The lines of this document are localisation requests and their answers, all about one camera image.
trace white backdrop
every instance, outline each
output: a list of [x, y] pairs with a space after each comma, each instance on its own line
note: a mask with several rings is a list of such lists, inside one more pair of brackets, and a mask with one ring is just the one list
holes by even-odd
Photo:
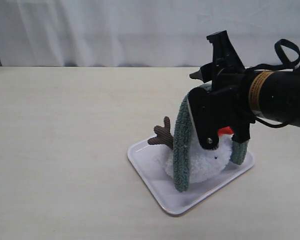
[[0, 0], [3, 66], [201, 66], [227, 30], [247, 66], [300, 47], [300, 0]]

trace beige table surface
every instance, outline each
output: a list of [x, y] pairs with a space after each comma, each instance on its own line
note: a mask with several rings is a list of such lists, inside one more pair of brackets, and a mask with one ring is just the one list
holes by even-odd
[[196, 68], [0, 67], [0, 240], [300, 240], [300, 128], [251, 128], [249, 172], [175, 218], [127, 158]]

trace plush toy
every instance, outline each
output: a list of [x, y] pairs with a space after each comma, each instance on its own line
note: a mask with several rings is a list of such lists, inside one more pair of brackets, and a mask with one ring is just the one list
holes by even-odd
[[[211, 84], [200, 87], [209, 91]], [[248, 141], [241, 144], [232, 141], [233, 132], [225, 127], [218, 131], [219, 147], [215, 150], [203, 149], [192, 126], [187, 97], [180, 105], [173, 135], [170, 119], [166, 116], [164, 126], [155, 126], [156, 136], [148, 140], [149, 145], [167, 145], [170, 148], [168, 158], [163, 159], [161, 164], [179, 192], [188, 190], [189, 184], [201, 183], [218, 175], [229, 161], [241, 165], [248, 146]]]

